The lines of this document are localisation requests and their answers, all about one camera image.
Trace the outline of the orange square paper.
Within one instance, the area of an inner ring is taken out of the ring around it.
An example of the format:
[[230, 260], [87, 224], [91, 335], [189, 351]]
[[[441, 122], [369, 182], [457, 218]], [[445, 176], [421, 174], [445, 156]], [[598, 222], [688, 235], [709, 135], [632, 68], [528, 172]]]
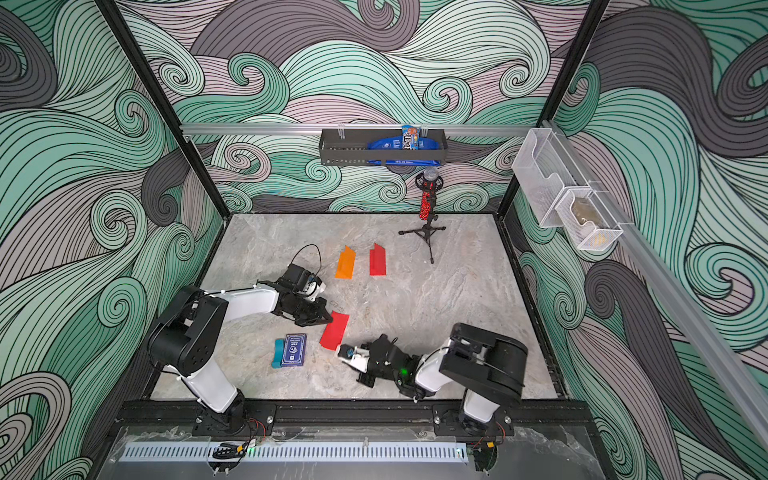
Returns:
[[336, 279], [351, 280], [354, 274], [356, 252], [345, 246], [341, 252], [335, 272]]

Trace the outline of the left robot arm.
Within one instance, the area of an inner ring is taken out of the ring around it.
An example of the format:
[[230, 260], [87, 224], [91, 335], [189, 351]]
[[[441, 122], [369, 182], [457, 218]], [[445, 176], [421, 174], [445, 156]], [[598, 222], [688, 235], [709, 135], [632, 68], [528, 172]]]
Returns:
[[187, 286], [175, 295], [152, 322], [145, 348], [151, 362], [176, 375], [201, 405], [198, 431], [237, 435], [249, 424], [244, 394], [215, 358], [223, 326], [256, 314], [298, 327], [327, 325], [332, 315], [325, 288], [317, 273], [291, 263], [275, 281], [217, 291]]

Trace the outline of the red square paper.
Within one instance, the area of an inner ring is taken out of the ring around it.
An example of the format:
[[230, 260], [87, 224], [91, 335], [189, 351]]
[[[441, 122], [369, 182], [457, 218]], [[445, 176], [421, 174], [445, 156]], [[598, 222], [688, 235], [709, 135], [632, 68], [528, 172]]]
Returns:
[[374, 244], [369, 251], [369, 274], [371, 276], [387, 275], [386, 249], [379, 244]]
[[326, 326], [321, 336], [320, 345], [327, 350], [335, 351], [342, 344], [350, 316], [333, 311], [331, 318], [332, 321]]

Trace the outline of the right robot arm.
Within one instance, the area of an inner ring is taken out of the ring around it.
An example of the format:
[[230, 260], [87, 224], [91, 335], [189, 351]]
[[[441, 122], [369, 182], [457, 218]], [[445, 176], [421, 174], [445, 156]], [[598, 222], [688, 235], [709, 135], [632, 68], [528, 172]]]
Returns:
[[454, 417], [464, 432], [482, 436], [499, 407], [522, 399], [528, 348], [511, 337], [456, 323], [448, 340], [425, 355], [407, 354], [382, 334], [359, 346], [343, 344], [337, 356], [358, 372], [358, 383], [372, 388], [378, 379], [388, 380], [415, 402], [450, 384], [463, 387]]

